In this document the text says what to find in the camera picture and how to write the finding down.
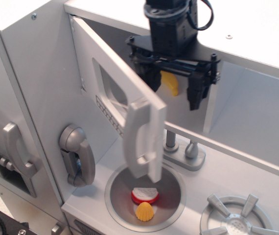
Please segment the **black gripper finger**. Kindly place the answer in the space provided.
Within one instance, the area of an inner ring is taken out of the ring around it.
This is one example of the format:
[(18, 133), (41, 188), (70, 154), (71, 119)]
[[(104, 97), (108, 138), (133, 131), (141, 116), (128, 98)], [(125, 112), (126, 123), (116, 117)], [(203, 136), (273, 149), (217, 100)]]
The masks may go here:
[(191, 111), (200, 108), (201, 101), (207, 97), (210, 86), (210, 78), (203, 73), (194, 73), (188, 77), (186, 91)]
[(143, 80), (145, 83), (156, 92), (161, 85), (161, 72), (160, 70), (150, 70), (144, 74)]

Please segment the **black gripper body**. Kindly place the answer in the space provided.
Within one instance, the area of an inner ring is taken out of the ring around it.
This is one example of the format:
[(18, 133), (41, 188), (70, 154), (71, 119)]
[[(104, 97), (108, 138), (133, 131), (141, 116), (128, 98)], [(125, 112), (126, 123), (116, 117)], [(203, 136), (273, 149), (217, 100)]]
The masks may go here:
[(216, 84), (219, 80), (218, 52), (202, 47), (197, 38), (176, 56), (154, 52), (151, 36), (130, 36), (126, 44), (131, 48), (130, 57), (135, 71), (142, 78), (150, 68), (156, 68), (185, 77), (199, 72), (209, 79), (210, 84)]

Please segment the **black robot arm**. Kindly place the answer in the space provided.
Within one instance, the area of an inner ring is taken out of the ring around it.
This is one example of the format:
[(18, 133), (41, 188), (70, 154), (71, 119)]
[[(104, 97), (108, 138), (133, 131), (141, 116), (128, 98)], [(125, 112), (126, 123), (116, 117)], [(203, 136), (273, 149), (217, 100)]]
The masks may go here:
[(199, 26), (197, 10), (195, 0), (148, 0), (144, 14), (150, 35), (126, 40), (136, 73), (154, 92), (161, 85), (162, 71), (187, 78), (190, 110), (199, 109), (210, 86), (217, 83), (220, 62), (215, 52), (201, 52), (197, 40), (198, 32), (211, 26), (214, 14)]

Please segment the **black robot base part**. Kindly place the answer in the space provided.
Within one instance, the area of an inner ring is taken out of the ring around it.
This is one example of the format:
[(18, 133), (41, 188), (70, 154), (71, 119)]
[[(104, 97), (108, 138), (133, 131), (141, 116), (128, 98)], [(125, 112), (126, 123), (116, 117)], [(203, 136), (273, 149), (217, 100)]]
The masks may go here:
[(36, 235), (28, 227), (0, 211), (0, 235)]

